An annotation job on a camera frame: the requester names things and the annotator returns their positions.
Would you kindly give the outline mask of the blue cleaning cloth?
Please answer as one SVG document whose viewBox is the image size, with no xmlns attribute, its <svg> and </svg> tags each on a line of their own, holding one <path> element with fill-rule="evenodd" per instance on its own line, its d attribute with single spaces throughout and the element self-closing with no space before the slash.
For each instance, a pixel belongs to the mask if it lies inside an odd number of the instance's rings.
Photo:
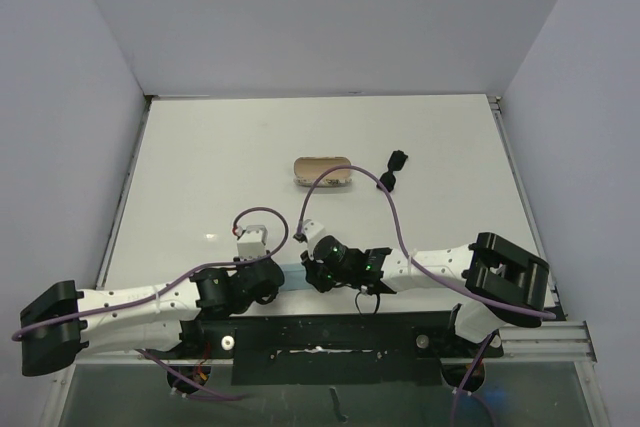
<svg viewBox="0 0 640 427">
<path fill-rule="evenodd" d="M 313 286 L 306 280 L 306 269 L 301 264 L 282 265 L 284 283 L 280 287 L 281 291 L 310 290 Z"/>
</svg>

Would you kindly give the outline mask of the patterned glasses case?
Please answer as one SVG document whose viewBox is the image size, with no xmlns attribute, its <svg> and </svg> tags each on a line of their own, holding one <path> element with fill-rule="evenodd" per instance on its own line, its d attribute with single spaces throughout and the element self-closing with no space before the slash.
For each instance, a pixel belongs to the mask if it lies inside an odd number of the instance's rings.
<svg viewBox="0 0 640 427">
<path fill-rule="evenodd" d="M 299 157 L 293 164 L 293 181 L 299 187 L 310 187 L 326 171 L 339 166 L 350 166 L 346 157 Z M 338 188 L 352 183 L 349 169 L 335 170 L 319 182 L 319 187 Z"/>
</svg>

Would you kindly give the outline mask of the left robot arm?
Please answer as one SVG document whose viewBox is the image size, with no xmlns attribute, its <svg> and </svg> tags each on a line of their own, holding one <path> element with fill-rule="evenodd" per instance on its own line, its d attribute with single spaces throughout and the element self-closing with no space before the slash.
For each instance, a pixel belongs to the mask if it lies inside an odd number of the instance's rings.
<svg viewBox="0 0 640 427">
<path fill-rule="evenodd" d="M 204 268 L 167 284 L 123 290 L 87 290 L 74 281 L 53 284 L 20 313 L 14 341 L 21 372 L 44 376 L 80 354 L 133 349 L 200 352 L 204 334 L 192 321 L 227 319 L 253 304 L 272 302 L 285 283 L 272 259 L 230 268 Z"/>
</svg>

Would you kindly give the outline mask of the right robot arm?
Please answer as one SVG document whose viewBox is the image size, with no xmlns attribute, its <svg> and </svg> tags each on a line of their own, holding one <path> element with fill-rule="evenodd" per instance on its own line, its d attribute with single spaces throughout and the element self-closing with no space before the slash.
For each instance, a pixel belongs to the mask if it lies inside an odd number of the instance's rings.
<svg viewBox="0 0 640 427">
<path fill-rule="evenodd" d="M 459 356 L 469 355 L 505 325 L 538 328 L 550 317 L 545 310 L 548 263 L 494 233 L 480 233 L 461 247 L 413 254 L 350 248 L 323 228 L 295 239 L 305 245 L 306 281 L 321 293 L 349 287 L 378 298 L 447 288 L 464 296 L 445 331 L 446 346 Z"/>
</svg>

